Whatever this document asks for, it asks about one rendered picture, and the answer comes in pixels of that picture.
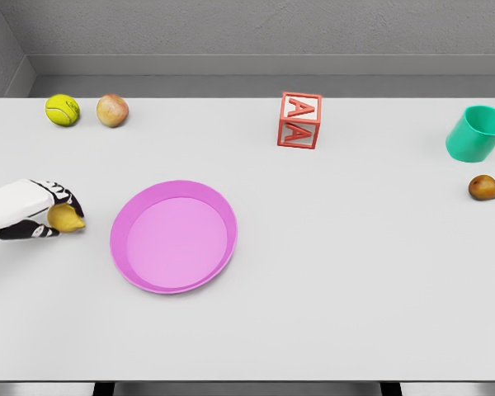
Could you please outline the red letter A block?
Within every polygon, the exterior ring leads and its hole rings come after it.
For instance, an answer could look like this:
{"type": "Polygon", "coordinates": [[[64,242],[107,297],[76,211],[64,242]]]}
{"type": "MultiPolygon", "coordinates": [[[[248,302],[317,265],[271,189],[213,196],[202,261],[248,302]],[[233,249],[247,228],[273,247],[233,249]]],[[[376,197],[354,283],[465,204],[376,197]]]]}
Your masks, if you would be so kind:
{"type": "Polygon", "coordinates": [[[322,100],[318,94],[283,92],[277,145],[315,149],[322,119],[322,100]]]}

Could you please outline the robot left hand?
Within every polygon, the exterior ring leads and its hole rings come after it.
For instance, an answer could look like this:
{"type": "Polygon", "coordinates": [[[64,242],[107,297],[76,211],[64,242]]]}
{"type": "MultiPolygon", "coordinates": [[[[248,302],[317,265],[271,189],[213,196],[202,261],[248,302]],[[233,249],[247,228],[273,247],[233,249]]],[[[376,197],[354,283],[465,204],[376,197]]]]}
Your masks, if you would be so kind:
{"type": "Polygon", "coordinates": [[[84,218],[76,196],[57,182],[21,179],[0,187],[0,239],[59,236],[57,229],[38,223],[33,218],[60,204],[70,205],[80,219],[84,218]]]}

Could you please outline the pink round plate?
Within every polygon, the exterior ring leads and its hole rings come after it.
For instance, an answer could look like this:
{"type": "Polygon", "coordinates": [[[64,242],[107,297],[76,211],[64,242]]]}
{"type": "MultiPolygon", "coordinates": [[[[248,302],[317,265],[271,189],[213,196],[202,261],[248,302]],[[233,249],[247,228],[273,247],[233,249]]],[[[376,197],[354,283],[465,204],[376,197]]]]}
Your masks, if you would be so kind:
{"type": "Polygon", "coordinates": [[[115,267],[141,290],[171,295],[194,290],[229,263],[238,239],[233,207],[195,181],[165,181],[132,197],[115,217],[115,267]]]}

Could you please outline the red-yellow apple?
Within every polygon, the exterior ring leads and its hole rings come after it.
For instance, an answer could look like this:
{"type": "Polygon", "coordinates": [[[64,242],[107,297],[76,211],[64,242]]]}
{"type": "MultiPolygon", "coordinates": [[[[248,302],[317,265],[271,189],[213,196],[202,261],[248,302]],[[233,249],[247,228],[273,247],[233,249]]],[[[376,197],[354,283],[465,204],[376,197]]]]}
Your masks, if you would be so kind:
{"type": "Polygon", "coordinates": [[[97,103],[97,119],[105,126],[115,128],[126,121],[129,107],[126,101],[116,94],[106,94],[97,103]]]}

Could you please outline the brown pear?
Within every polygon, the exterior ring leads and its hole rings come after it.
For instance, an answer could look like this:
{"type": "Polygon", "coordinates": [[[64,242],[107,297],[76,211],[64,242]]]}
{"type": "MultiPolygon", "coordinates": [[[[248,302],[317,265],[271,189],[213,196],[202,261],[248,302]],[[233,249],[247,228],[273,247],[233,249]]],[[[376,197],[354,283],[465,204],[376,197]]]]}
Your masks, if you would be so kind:
{"type": "Polygon", "coordinates": [[[495,179],[489,175],[478,175],[470,181],[468,191],[475,200],[493,200],[495,199],[495,179]]]}

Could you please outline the yellow lemon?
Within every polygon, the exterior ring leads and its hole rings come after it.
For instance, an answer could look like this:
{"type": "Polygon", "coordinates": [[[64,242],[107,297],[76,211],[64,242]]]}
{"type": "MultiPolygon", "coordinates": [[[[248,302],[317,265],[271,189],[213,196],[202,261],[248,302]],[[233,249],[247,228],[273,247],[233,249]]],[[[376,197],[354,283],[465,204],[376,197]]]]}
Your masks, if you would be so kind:
{"type": "Polygon", "coordinates": [[[69,204],[53,205],[47,213],[49,225],[60,233],[72,233],[85,228],[83,219],[69,204]]]}

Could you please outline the yellow tennis ball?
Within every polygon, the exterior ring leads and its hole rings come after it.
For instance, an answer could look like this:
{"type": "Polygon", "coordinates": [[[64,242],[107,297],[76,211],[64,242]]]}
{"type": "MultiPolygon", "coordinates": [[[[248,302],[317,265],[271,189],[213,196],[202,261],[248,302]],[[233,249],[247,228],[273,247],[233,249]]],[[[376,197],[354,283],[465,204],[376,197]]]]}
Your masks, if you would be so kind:
{"type": "Polygon", "coordinates": [[[45,114],[51,122],[58,126],[71,126],[80,116],[80,107],[71,96],[57,94],[47,99],[45,114]]]}

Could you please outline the green cup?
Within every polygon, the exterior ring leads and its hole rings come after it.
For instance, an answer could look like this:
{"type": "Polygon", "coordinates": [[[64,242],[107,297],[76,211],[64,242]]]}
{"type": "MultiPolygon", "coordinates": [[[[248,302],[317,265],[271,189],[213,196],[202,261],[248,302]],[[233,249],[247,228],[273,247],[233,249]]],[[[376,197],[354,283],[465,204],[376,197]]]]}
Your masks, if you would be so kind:
{"type": "Polygon", "coordinates": [[[469,106],[445,139],[449,155],[465,163],[484,161],[495,148],[495,108],[469,106]]]}

